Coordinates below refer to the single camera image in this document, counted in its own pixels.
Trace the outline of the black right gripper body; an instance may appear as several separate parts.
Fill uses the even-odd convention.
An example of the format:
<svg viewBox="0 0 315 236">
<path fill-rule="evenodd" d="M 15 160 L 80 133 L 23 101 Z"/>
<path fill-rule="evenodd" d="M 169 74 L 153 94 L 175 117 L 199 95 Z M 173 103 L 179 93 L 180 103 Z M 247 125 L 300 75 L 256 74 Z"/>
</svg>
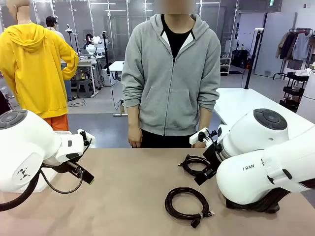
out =
<svg viewBox="0 0 315 236">
<path fill-rule="evenodd" d="M 211 144 L 203 153 L 204 157 L 210 162 L 210 164 L 202 171 L 205 176 L 214 176 L 217 172 L 221 160 L 217 156 L 217 148 L 214 144 Z"/>
</svg>

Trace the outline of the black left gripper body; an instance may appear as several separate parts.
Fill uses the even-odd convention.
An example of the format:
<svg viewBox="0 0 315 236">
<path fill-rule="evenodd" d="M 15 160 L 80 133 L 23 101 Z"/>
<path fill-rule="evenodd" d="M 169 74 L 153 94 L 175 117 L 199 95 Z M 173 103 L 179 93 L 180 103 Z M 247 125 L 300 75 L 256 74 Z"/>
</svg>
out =
<svg viewBox="0 0 315 236">
<path fill-rule="evenodd" d="M 84 173 L 84 168 L 80 166 L 78 163 L 73 163 L 70 161 L 64 162 L 58 166 L 58 173 L 70 173 L 74 176 L 81 176 Z"/>
</svg>

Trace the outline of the person's right hand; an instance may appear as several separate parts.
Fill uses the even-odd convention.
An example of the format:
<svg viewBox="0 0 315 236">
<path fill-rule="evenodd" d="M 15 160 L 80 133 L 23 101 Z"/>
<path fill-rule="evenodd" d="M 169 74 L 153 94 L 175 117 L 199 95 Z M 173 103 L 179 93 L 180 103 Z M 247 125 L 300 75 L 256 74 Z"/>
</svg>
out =
<svg viewBox="0 0 315 236">
<path fill-rule="evenodd" d="M 142 143 L 142 130 L 139 126 L 128 127 L 128 142 L 132 148 L 140 148 Z"/>
</svg>

